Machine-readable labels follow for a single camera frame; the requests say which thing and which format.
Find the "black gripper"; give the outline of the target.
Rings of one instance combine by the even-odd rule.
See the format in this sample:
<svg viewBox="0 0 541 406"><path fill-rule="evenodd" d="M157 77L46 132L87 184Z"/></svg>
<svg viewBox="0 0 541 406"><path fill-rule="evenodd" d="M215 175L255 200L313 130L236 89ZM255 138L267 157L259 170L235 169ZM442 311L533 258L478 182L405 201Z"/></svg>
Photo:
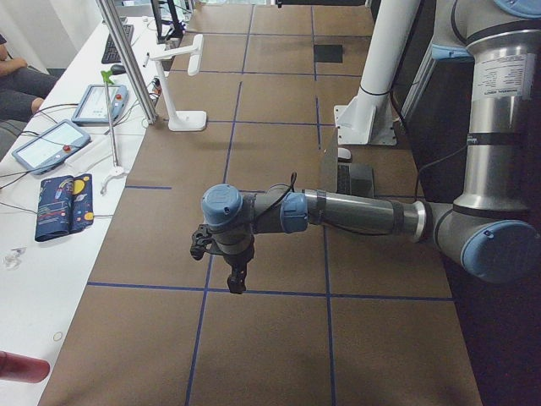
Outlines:
<svg viewBox="0 0 541 406"><path fill-rule="evenodd" d="M226 263L232 268L227 278L227 286L231 294L242 294L246 291L246 269L254 258L254 236L244 236L237 241L227 243L218 241L218 248L223 253Z"/></svg>

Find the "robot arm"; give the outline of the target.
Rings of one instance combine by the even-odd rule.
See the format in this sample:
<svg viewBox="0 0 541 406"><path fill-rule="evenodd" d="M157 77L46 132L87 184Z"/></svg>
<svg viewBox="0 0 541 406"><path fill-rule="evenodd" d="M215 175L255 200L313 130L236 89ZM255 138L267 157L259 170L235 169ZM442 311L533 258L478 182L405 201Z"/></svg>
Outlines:
<svg viewBox="0 0 541 406"><path fill-rule="evenodd" d="M191 255L222 256L231 268L227 286L241 294L256 234L325 224L365 236L430 239L488 283L528 274L540 256L540 236L526 222L520 177L539 52L537 1L437 2L433 57L474 61L462 194L450 204L406 204L324 190L296 192L291 184L264 194L218 184L202 197L205 220L193 233Z"/></svg>

